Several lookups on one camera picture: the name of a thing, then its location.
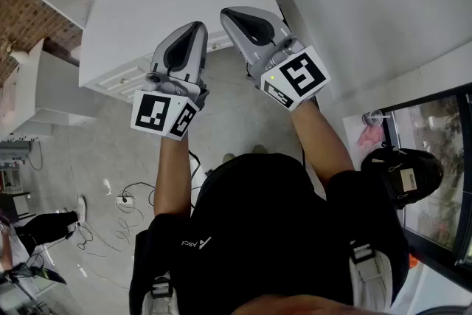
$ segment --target black t-shirt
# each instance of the black t-shirt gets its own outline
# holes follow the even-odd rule
[[[158,215],[145,246],[136,239],[131,312],[152,279],[167,271],[181,315],[230,314],[264,294],[352,304],[349,245],[359,237],[389,256],[398,292],[408,247],[383,188],[363,173],[340,173],[325,201],[297,160],[239,156],[205,181],[191,219]]]

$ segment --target concrete floor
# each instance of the concrete floor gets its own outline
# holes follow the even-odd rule
[[[265,145],[270,153],[301,159],[289,113],[246,79],[245,63],[233,48],[209,54],[203,78],[211,93],[204,110],[190,126],[189,136],[190,150],[198,155],[204,171],[217,167],[225,153],[250,152],[256,144]],[[85,195],[88,225],[109,245],[105,247],[95,238],[86,244],[86,252],[108,257],[88,255],[76,246],[83,241],[76,232],[49,250],[55,267],[68,283],[50,294],[58,302],[59,314],[128,313],[128,291],[124,288],[131,280],[134,236],[153,219],[149,187],[130,189],[144,220],[138,212],[120,212],[115,200],[128,184],[154,184],[160,138],[130,128],[131,104],[97,94],[97,105],[97,121],[93,125],[54,127],[52,138],[41,143],[41,171],[34,171],[29,165],[21,168],[24,189],[32,192],[32,206],[38,214],[73,209],[77,196]],[[31,160],[38,166],[37,144]],[[131,228],[127,240],[116,235],[118,231],[128,235],[119,218],[129,226],[137,225]]]

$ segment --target black pants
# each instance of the black pants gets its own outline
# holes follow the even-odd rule
[[[32,254],[36,246],[66,237],[69,234],[67,226],[77,221],[76,212],[42,214],[24,226],[15,227],[15,232],[28,253]]]

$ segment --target power strip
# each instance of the power strip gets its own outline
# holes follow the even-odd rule
[[[134,204],[134,198],[133,197],[122,197],[121,195],[117,195],[117,204],[119,205],[132,205]]]

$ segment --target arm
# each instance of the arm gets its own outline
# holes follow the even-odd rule
[[[0,264],[5,271],[11,271],[13,269],[13,256],[12,248],[10,245],[10,236],[8,236],[9,233],[9,228],[4,226],[3,230],[1,231],[1,242],[3,243],[3,252],[0,258]]]
[[[190,216],[189,140],[163,137],[154,193],[154,215]]]
[[[324,188],[337,173],[354,170],[344,144],[313,102],[301,104],[292,111],[291,118],[308,161]]]

